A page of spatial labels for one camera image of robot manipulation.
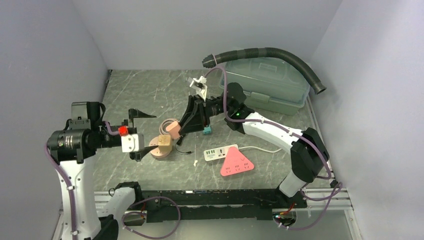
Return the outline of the round pink power socket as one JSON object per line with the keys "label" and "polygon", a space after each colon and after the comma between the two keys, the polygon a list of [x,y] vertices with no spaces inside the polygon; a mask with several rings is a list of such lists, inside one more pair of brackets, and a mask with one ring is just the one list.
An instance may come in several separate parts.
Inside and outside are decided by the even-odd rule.
{"label": "round pink power socket", "polygon": [[153,150],[151,150],[149,153],[156,159],[162,159],[167,157],[172,152],[172,143],[173,140],[161,140],[159,141],[158,137],[153,138],[149,142],[149,146],[157,146]]}

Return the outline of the white power strip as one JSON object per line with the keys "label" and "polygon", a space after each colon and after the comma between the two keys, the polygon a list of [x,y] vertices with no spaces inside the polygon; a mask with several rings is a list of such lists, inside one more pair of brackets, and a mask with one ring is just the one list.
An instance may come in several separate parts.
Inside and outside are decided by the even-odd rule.
{"label": "white power strip", "polygon": [[229,149],[232,147],[236,149],[239,148],[237,144],[232,144],[232,145],[226,145],[226,146],[221,146],[221,147],[205,150],[203,152],[204,159],[206,162],[210,162],[210,161],[225,158],[228,154]]}

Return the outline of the pink triangular power strip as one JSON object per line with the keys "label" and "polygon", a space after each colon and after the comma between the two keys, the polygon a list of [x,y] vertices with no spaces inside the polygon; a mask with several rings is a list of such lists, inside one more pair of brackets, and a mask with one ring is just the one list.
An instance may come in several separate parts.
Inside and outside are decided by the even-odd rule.
{"label": "pink triangular power strip", "polygon": [[223,177],[251,171],[255,165],[243,155],[238,148],[232,146],[228,149],[224,162],[220,169],[220,174]]}

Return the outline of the salmon cube plug adapter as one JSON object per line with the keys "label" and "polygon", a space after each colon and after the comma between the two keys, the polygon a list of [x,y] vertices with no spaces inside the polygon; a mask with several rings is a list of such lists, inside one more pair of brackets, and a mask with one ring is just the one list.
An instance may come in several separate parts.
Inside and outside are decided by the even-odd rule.
{"label": "salmon cube plug adapter", "polygon": [[171,136],[173,140],[177,140],[180,138],[179,131],[181,130],[181,126],[177,120],[171,122],[165,127],[166,132]]}

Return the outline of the tan cube socket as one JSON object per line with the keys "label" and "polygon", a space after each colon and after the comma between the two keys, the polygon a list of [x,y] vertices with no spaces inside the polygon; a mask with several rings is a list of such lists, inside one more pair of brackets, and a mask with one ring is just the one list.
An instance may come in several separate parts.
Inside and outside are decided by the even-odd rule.
{"label": "tan cube socket", "polygon": [[157,146],[161,152],[170,152],[172,150],[173,139],[169,134],[161,134],[157,138]]}

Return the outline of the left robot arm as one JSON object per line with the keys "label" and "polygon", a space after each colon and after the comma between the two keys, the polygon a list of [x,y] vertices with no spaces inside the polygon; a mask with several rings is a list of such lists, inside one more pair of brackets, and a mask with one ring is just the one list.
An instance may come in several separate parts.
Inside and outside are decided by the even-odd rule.
{"label": "left robot arm", "polygon": [[144,203],[138,182],[119,183],[111,199],[97,210],[94,191],[94,157],[99,149],[121,148],[139,162],[153,147],[134,126],[136,118],[148,114],[136,108],[120,125],[103,119],[101,102],[83,101],[71,105],[65,128],[54,131],[45,144],[45,154],[58,174],[62,194],[64,240],[116,240],[127,209],[137,210]]}

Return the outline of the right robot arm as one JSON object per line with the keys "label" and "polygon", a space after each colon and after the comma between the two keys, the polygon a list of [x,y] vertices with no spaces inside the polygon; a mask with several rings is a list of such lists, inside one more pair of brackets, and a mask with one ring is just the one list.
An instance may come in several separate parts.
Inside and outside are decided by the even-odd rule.
{"label": "right robot arm", "polygon": [[224,87],[219,97],[204,97],[204,83],[193,83],[195,95],[189,95],[182,118],[177,121],[178,135],[200,132],[210,124],[210,118],[223,114],[233,131],[254,136],[274,144],[291,157],[291,170],[278,185],[276,203],[287,208],[295,201],[295,194],[315,179],[331,178],[329,153],[316,129],[291,128],[262,116],[245,105],[246,95],[239,83]]}

